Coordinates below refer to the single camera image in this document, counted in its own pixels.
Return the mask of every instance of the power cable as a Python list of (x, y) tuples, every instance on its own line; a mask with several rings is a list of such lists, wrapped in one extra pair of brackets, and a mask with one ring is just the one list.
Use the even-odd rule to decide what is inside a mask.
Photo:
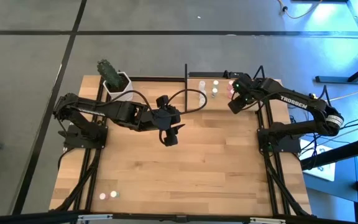
[[(325, 140), (331, 140), (331, 139), (329, 139), (329, 138), (326, 138), (326, 137), (322, 137), (322, 136), (320, 136), (319, 138), (321, 138), (321, 139), (325, 139)], [(333, 142), (338, 142), (338, 143), (348, 143), (348, 144), (350, 144), (350, 142), (347, 142), (347, 141), (336, 141), (336, 140), (332, 140)]]
[(357, 125), (358, 125), (358, 123), (357, 123), (357, 124), (348, 125), (348, 126), (346, 126), (346, 127), (342, 127), (341, 130), (342, 130), (342, 129), (345, 129), (345, 128), (351, 128), (351, 127), (357, 126)]
[(317, 4), (315, 4), (314, 6), (311, 6), (311, 7), (309, 8), (309, 10), (307, 10), (304, 14), (302, 14), (302, 15), (300, 15), (300, 16), (291, 16), (291, 15), (289, 15), (289, 13), (288, 13), (288, 7), (286, 7), (286, 6), (284, 5), (284, 3), (283, 3), (282, 0), (278, 0), (278, 1), (279, 1), (280, 5), (281, 5), (281, 7), (282, 7), (282, 11), (285, 12), (285, 14), (286, 14), (289, 18), (291, 18), (291, 19), (299, 19), (299, 18), (301, 18), (301, 17), (303, 17), (303, 16), (309, 14), (313, 9), (315, 9), (318, 5), (320, 5), (320, 3), (321, 3), (323, 0), (320, 0)]
[(358, 128), (353, 129), (353, 130), (351, 130), (351, 131), (348, 131), (348, 132), (346, 132), (346, 133), (340, 134), (340, 135), (336, 136), (335, 138), (332, 138), (332, 139), (327, 140), (327, 141), (325, 141), (325, 142), (323, 142), (323, 143), (321, 143), (321, 144), (318, 144), (317, 146), (321, 146), (321, 145), (323, 145), (323, 144), (326, 144), (327, 142), (333, 141), (333, 140), (335, 140), (335, 139), (337, 139), (337, 138), (339, 138), (339, 137), (341, 137), (341, 136), (344, 136), (345, 134), (350, 134), (350, 133), (352, 133), (352, 132), (354, 132), (354, 131), (357, 131), (357, 130), (358, 130)]
[(356, 94), (358, 94), (358, 91), (355, 91), (353, 93), (350, 93), (350, 94), (347, 94), (347, 95), (344, 95), (344, 96), (340, 96), (340, 97), (337, 97), (337, 98), (333, 98), (333, 99), (331, 99), (331, 102), (334, 101), (334, 100), (340, 100), (340, 99), (346, 98), (348, 96), (356, 95)]
[(356, 122), (356, 121), (358, 121), (358, 118), (355, 119), (355, 120), (353, 120), (353, 121), (350, 121), (350, 122), (346, 123), (346, 124), (343, 126), (343, 128), (345, 128), (348, 124), (351, 124), (351, 123)]

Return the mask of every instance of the white flower pot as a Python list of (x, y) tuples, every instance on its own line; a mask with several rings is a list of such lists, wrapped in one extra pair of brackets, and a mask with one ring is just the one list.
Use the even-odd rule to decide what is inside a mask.
[[(132, 81), (129, 79), (129, 77), (127, 76), (127, 74), (125, 72), (118, 72), (118, 75), (124, 75), (129, 83), (128, 85), (125, 87), (124, 91), (121, 91), (121, 92), (117, 92), (117, 93), (111, 93), (109, 91), (109, 89), (107, 88), (106, 86), (106, 81), (103, 82), (103, 86), (104, 88), (107, 90), (107, 92), (109, 93), (109, 95), (111, 96), (111, 99), (114, 99), (115, 97), (117, 97), (118, 95), (120, 95), (121, 93), (124, 93), (125, 91), (128, 91), (128, 90), (133, 90), (133, 87), (132, 87)], [(127, 93), (123, 96), (121, 96), (120, 98), (116, 99), (116, 100), (119, 100), (119, 101), (131, 101), (132, 98), (134, 97), (134, 93)]]

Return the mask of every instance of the white dot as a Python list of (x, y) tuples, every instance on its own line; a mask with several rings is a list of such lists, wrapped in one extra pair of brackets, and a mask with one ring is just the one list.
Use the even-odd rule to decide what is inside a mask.
[(100, 200), (106, 199), (106, 194), (105, 194), (105, 193), (101, 193), (101, 194), (99, 195), (99, 198), (100, 198)]
[(115, 190), (113, 190), (113, 191), (110, 193), (110, 196), (112, 196), (112, 197), (118, 197), (118, 192), (116, 192)]

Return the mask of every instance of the black stand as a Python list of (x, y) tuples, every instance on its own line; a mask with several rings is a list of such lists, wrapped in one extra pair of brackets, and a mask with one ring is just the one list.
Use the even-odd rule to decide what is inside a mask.
[(340, 83), (340, 84), (358, 84), (358, 72), (351, 77), (327, 77), (317, 76), (316, 82), (318, 83)]
[(351, 157), (358, 156), (358, 141), (350, 144), (346, 144), (339, 148), (323, 152), (317, 156), (311, 156), (301, 160), (301, 166), (303, 170), (320, 167), (333, 162), (341, 161)]
[(73, 111), (69, 120), (74, 124), (68, 127), (67, 133), (58, 133), (65, 137), (64, 147), (67, 149), (87, 148), (102, 149), (106, 144), (107, 126), (89, 122), (80, 112)]

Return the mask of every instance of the black cable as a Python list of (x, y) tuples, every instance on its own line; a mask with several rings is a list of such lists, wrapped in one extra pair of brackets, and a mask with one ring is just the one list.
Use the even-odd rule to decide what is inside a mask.
[(196, 93), (199, 93), (199, 94), (202, 94), (205, 98), (205, 102), (202, 106), (200, 106), (199, 108), (197, 109), (193, 109), (193, 110), (188, 110), (188, 111), (185, 111), (185, 112), (179, 112), (177, 114), (170, 114), (170, 115), (167, 115), (167, 116), (159, 116), (160, 118), (169, 118), (169, 117), (172, 117), (172, 116), (177, 116), (177, 115), (184, 115), (184, 114), (188, 114), (188, 113), (193, 113), (193, 112), (196, 112), (196, 111), (199, 111), (201, 109), (203, 109), (206, 104), (207, 104), (207, 97), (206, 95), (202, 92), (202, 91), (199, 91), (199, 90), (194, 90), (194, 89), (187, 89), (187, 90), (180, 90), (179, 92), (175, 93), (174, 95), (171, 96), (171, 98), (168, 100), (168, 103), (175, 97), (177, 96), (178, 94), (180, 93), (183, 93), (184, 91), (193, 91), (193, 92), (196, 92)]
[(321, 92), (320, 96), (319, 96), (317, 99), (315, 99), (315, 100), (320, 100), (320, 99), (324, 96), (324, 93), (326, 92), (326, 90), (327, 90), (327, 86), (324, 85), (323, 91)]
[(63, 157), (65, 156), (65, 154), (71, 152), (71, 150), (73, 150), (73, 149), (67, 149), (65, 152), (63, 152), (62, 155), (60, 155), (59, 160), (58, 160), (58, 162), (57, 162), (57, 170), (60, 169), (60, 163), (61, 163)]
[(356, 122), (356, 121), (358, 121), (358, 118), (355, 119), (355, 120), (353, 120), (353, 121), (350, 121), (350, 122), (346, 123), (346, 124), (343, 126), (343, 128), (345, 128), (348, 124), (351, 124), (351, 123)]
[(233, 95), (231, 95), (231, 100), (233, 100), (234, 95), (235, 95), (236, 93), (237, 93), (237, 92), (236, 92), (236, 91), (234, 91)]
[(295, 117), (290, 115), (290, 121), (291, 121), (291, 124), (295, 124), (296, 123)]
[(331, 102), (330, 102), (330, 100), (329, 100), (329, 96), (328, 96), (328, 91), (327, 91), (327, 86), (326, 86), (326, 85), (324, 85), (324, 91), (325, 91), (325, 93), (326, 93), (327, 103), (328, 103), (329, 106), (331, 106)]
[(158, 134), (158, 138), (160, 139), (160, 142), (165, 145), (165, 142), (162, 140), (162, 131), (160, 130), (159, 134)]
[(65, 132), (65, 137), (67, 137), (67, 130), (65, 129), (62, 122), (59, 119), (57, 119), (57, 121), (59, 122), (60, 126), (63, 128), (63, 131)]
[[(313, 133), (313, 141), (311, 141), (309, 144), (308, 144), (308, 146), (313, 142), (314, 143), (314, 147), (312, 148), (314, 151), (313, 151), (313, 153), (312, 153), (312, 157), (314, 156), (314, 162), (313, 162), (313, 165), (312, 166), (309, 166), (309, 168), (307, 168), (308, 170), (310, 170), (312, 167), (314, 167), (314, 165), (316, 165), (316, 161), (317, 161), (317, 139), (318, 138), (320, 138), (321, 136), (318, 136), (318, 137), (316, 137), (316, 135), (315, 135), (315, 133)], [(306, 167), (307, 165), (309, 165), (310, 164), (310, 162), (311, 161), (309, 161), (307, 164), (303, 164), (303, 166), (302, 167)]]
[(71, 191), (69, 196), (55, 210), (67, 211), (70, 208), (70, 205), (73, 203), (75, 197), (81, 192), (82, 188), (84, 187), (85, 183), (87, 182), (87, 180), (89, 179), (91, 174), (96, 170), (97, 163), (98, 163), (98, 160), (97, 160), (97, 156), (95, 155), (93, 157), (93, 161), (92, 161), (91, 165), (89, 165), (89, 168), (86, 170), (84, 176), (78, 181), (77, 185)]
[(319, 138), (321, 138), (321, 139), (326, 139), (326, 140), (330, 140), (330, 141), (333, 141), (333, 142), (338, 142), (338, 143), (348, 143), (348, 144), (350, 144), (350, 142), (347, 142), (347, 141), (337, 141), (337, 140), (332, 140), (332, 139), (329, 139), (329, 138), (326, 138), (326, 137), (322, 137), (322, 136), (320, 136)]
[(341, 128), (341, 130), (342, 130), (342, 129), (345, 129), (345, 128), (351, 128), (351, 127), (357, 126), (357, 125), (358, 125), (358, 123), (357, 123), (357, 124), (352, 124), (352, 125), (349, 125), (349, 126), (346, 126), (346, 127)]
[(313, 141), (311, 141), (307, 146), (305, 146), (303, 149), (301, 149), (301, 151), (305, 150), (308, 146), (310, 146), (311, 144), (313, 144), (315, 141), (317, 141), (317, 139), (319, 139), (321, 136), (317, 136), (315, 137), (315, 139)]
[(253, 80), (258, 76), (259, 71), (262, 71), (262, 77), (265, 77), (264, 67), (263, 67), (263, 65), (261, 65), (261, 66), (258, 68), (258, 70), (256, 71), (256, 74), (254, 75)]
[[(264, 155), (261, 151), (259, 151), (259, 154), (261, 154), (262, 156)], [(272, 153), (271, 155), (269, 155), (268, 157), (272, 157), (274, 155), (274, 153)]]
[(293, 154), (293, 156), (295, 156), (296, 159), (298, 159), (299, 161), (301, 161), (301, 160), (299, 159), (298, 155), (297, 155), (295, 152), (293, 152), (292, 154)]

